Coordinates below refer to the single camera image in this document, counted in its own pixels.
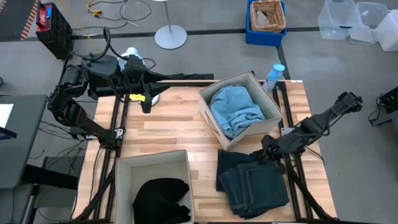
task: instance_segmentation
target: clear plastic container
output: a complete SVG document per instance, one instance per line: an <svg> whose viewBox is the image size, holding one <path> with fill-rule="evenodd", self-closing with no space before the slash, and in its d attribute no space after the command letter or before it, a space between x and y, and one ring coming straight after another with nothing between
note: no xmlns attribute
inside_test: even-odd
<svg viewBox="0 0 398 224"><path fill-rule="evenodd" d="M349 41L353 44L373 45L377 42L377 32L385 30L376 28L388 15L388 8L385 4L375 2L358 2L356 8L361 18L362 26L353 27L349 30Z"/></svg>
<svg viewBox="0 0 398 224"><path fill-rule="evenodd" d="M325 0L318 25L323 39L344 40L350 28L362 23L353 0Z"/></svg>
<svg viewBox="0 0 398 224"><path fill-rule="evenodd" d="M398 10L392 10L377 28L377 39L384 51L398 51Z"/></svg>

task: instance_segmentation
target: gray floor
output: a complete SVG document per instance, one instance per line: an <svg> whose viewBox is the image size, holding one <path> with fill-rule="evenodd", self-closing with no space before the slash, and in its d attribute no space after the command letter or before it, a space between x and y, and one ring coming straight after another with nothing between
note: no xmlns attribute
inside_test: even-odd
<svg viewBox="0 0 398 224"><path fill-rule="evenodd" d="M398 8L396 0L375 0L389 9ZM79 0L65 1L73 5L73 13L83 26L117 26L119 22L96 19L86 13L85 4ZM138 22L140 28L128 25L112 33L155 32L166 24L161 2L148 1L153 13ZM288 27L316 27L322 0L285 0ZM63 15L76 27L73 19L57 4ZM104 16L118 17L120 4L98 4ZM134 0L126 4L127 16L134 17ZM140 15L145 13L140 5ZM243 29L246 2L243 0L169 2L174 24L186 30ZM35 36L34 27L30 36ZM100 34L100 29L89 29L89 34ZM105 44L97 39L99 48ZM264 78L273 63L279 61L276 48L246 45L244 34L190 35L187 43L177 50L164 50L154 43L153 37L113 39L118 52L136 47L143 57L157 62L154 71L171 73L214 73L215 78L226 78L246 70L254 70ZM343 91L353 91L363 97L363 110L346 115L331 130L331 135L320 141L326 160L326 171L338 216L342 220L357 222L396 223L398 209L398 140L390 125L372 128L368 115L376 109L375 98L397 86L398 53L383 52L378 44L367 47L349 44L348 41L322 40L319 32L291 32L282 42L292 79L304 80L310 107L320 113L331 106ZM77 40L75 50L87 54L94 51L88 40ZM60 76L62 62L56 60L40 42L0 43L0 76L7 82L0 94L49 94ZM83 105L94 114L95 103ZM55 123L46 111L43 120ZM74 144L39 133L32 157L45 149L46 156ZM29 163L41 166L42 158ZM68 218L73 194L51 194L52 202L44 203L43 212L53 219ZM38 215L36 223L43 223Z"/></svg>

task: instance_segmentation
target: cardboard box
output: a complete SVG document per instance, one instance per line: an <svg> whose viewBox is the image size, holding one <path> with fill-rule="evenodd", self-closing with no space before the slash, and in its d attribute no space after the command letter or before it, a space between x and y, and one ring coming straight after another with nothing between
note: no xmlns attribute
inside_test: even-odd
<svg viewBox="0 0 398 224"><path fill-rule="evenodd" d="M210 101L222 87L227 85L242 85L248 89L253 102L260 106L261 111L266 118L265 121L257 122L250 125L243 133L229 140L221 128L218 126L216 119L210 111ZM200 113L208 123L210 129L219 140L223 149L231 150L245 136L250 134L261 134L270 132L278 122L282 119L282 113L272 97L265 92L260 83L251 72L245 72L239 75L229 77L227 79L216 82L199 92L201 98L199 102Z"/></svg>
<svg viewBox="0 0 398 224"><path fill-rule="evenodd" d="M139 189L148 180L158 178L176 178L189 185L189 191L179 202L191 212L191 220L185 224L195 222L195 209L188 162L185 150L136 156L118 159L116 163L116 224L134 224L132 203L136 199Z"/></svg>

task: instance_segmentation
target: plastic storage box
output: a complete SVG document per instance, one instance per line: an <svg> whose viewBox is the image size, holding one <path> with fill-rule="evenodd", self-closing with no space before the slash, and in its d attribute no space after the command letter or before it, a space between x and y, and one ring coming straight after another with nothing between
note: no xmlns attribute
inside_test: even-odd
<svg viewBox="0 0 398 224"><path fill-rule="evenodd" d="M318 25L323 39L344 40L351 28L362 23L353 0L325 0Z"/></svg>
<svg viewBox="0 0 398 224"><path fill-rule="evenodd" d="M354 27L349 30L349 41L352 44L373 45L377 42L377 32L385 32L376 28L388 15L385 4L375 2L358 2L356 8L361 18L362 27Z"/></svg>
<svg viewBox="0 0 398 224"><path fill-rule="evenodd" d="M392 10L383 19L376 36L384 51L398 51L398 10Z"/></svg>
<svg viewBox="0 0 398 224"><path fill-rule="evenodd" d="M250 3L253 1L255 0L248 0L248 10L246 13L246 43L278 47L282 42L282 38L286 36L287 29L284 29L280 34L250 30ZM286 15L285 3L280 3L282 4L282 9Z"/></svg>

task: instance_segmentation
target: light blue cloth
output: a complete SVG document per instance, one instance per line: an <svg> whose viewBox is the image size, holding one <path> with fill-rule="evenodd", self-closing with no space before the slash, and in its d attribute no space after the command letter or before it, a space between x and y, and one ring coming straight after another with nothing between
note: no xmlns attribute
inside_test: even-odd
<svg viewBox="0 0 398 224"><path fill-rule="evenodd" d="M218 126L229 138L240 135L252 123L264 121L259 105L253 103L243 86L229 85L221 88L210 102Z"/></svg>

